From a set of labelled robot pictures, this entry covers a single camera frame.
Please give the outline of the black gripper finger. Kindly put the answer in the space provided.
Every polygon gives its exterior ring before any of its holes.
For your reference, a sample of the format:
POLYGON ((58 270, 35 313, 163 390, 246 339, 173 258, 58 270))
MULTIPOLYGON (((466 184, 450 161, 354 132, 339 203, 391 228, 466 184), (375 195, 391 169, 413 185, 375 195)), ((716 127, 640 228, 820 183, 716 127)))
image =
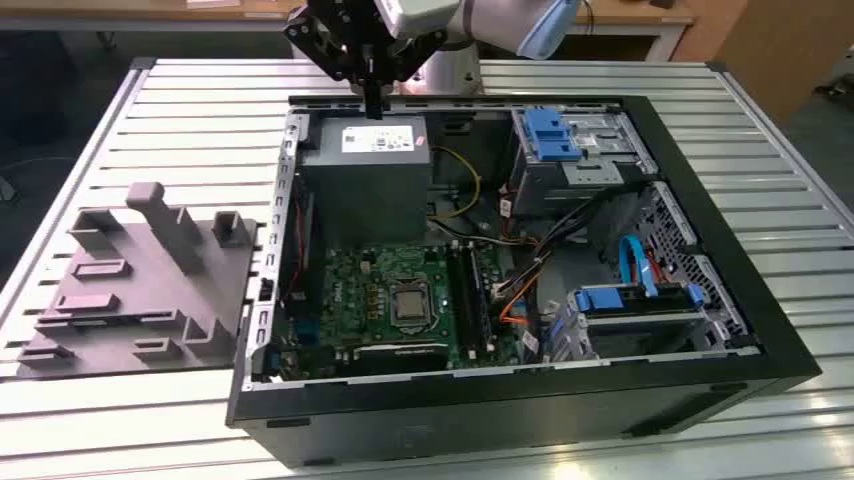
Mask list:
POLYGON ((365 114, 374 119, 374 80, 369 44, 354 27, 350 11, 294 11, 283 34, 293 46, 335 81, 347 81, 365 102, 365 114))
POLYGON ((447 40, 447 31, 435 30, 409 40, 395 39, 386 32, 374 44, 374 119, 383 118, 390 91, 395 82, 415 74, 447 40))

